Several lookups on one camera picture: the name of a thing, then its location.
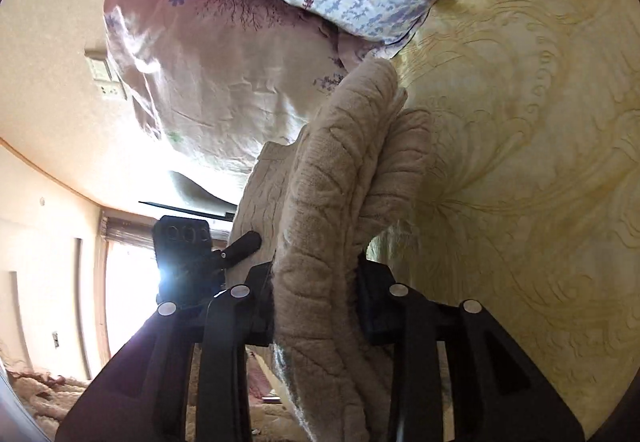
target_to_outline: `folded towel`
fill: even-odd
[[[265,146],[234,223],[231,241],[254,229],[263,244],[228,284],[273,257],[265,359],[312,440],[385,437],[392,360],[360,333],[354,270],[370,239],[408,211],[428,165],[430,116],[401,112],[405,99],[389,62],[362,63],[293,145]]]

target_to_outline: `bright window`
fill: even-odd
[[[109,242],[105,298],[112,356],[156,311],[159,283],[152,249]]]

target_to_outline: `electrical socket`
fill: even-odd
[[[98,92],[102,99],[111,99],[118,101],[126,101],[127,95],[124,92],[124,87],[120,82],[108,82],[108,81],[96,81],[95,85],[98,87]]]

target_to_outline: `folded cloth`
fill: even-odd
[[[367,346],[354,311],[354,269],[370,239],[408,211],[428,162],[430,115],[384,60],[349,74],[298,140],[266,145],[231,241],[254,229],[260,251],[227,275],[273,257],[274,366],[311,440],[385,436],[392,361]]]

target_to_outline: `yellow bedspread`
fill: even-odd
[[[640,364],[639,29],[638,0],[439,0],[395,60],[434,155],[372,247],[483,302],[587,435]]]

